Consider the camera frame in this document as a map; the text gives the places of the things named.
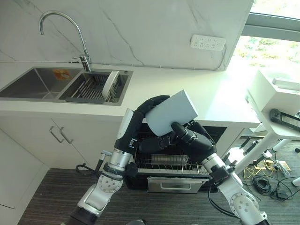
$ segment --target chrome faucet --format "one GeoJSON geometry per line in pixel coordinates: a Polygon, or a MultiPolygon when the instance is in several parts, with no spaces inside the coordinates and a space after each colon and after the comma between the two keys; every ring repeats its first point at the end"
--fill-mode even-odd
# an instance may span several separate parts
{"type": "Polygon", "coordinates": [[[40,19],[39,19],[39,32],[40,32],[40,34],[44,34],[43,23],[44,23],[45,18],[49,15],[60,15],[62,17],[65,17],[67,20],[69,20],[76,27],[76,29],[78,31],[78,34],[79,34],[79,37],[80,37],[80,40],[81,40],[81,43],[83,45],[84,54],[80,54],[79,57],[75,57],[73,59],[80,58],[84,70],[87,71],[87,72],[90,72],[92,61],[91,61],[91,58],[88,54],[88,50],[86,49],[85,42],[84,42],[84,39],[83,39],[83,35],[82,35],[78,25],[75,23],[75,21],[70,16],[68,16],[67,14],[64,14],[62,12],[59,12],[59,11],[47,11],[47,12],[43,13],[41,15],[40,19]]]}

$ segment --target window frame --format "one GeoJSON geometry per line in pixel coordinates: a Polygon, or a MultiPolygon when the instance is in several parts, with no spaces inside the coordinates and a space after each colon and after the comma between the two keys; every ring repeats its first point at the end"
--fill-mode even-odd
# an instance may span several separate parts
{"type": "Polygon", "coordinates": [[[300,42],[300,19],[250,12],[241,35],[300,42]]]}

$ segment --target orange sticker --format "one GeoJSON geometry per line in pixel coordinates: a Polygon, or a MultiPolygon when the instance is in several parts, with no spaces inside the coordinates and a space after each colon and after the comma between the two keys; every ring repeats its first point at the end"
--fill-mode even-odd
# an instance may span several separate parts
{"type": "Polygon", "coordinates": [[[71,75],[67,69],[53,69],[56,80],[70,80],[71,75]]]}

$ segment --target dishwasher door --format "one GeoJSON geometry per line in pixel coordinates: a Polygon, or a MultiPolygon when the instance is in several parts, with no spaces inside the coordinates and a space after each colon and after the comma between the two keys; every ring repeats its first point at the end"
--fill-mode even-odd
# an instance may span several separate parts
{"type": "Polygon", "coordinates": [[[148,177],[147,180],[149,192],[196,194],[209,179],[148,177]]]}

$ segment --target gray carpet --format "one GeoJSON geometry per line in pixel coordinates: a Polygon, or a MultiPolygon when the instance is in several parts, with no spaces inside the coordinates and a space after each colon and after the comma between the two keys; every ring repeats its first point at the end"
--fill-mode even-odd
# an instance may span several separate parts
{"type": "MultiPolygon", "coordinates": [[[[288,144],[278,152],[277,159],[288,163],[292,169],[291,175],[300,176],[300,153],[294,151],[296,147],[300,147],[300,142],[288,144]]],[[[75,170],[49,170],[19,225],[58,225],[66,221],[87,188],[96,181],[96,178],[78,175],[75,170]]],[[[290,180],[285,184],[293,192],[299,189],[293,187],[290,180]]],[[[279,202],[258,194],[252,186],[250,188],[261,198],[260,208],[266,211],[273,225],[300,225],[300,192],[293,199],[279,202]]],[[[212,193],[211,197],[221,207],[229,209],[228,203],[220,193],[212,193]]],[[[97,224],[124,225],[136,218],[145,219],[149,225],[240,224],[237,219],[215,210],[208,202],[206,193],[156,194],[130,190],[125,184],[113,195],[97,224]]]]}

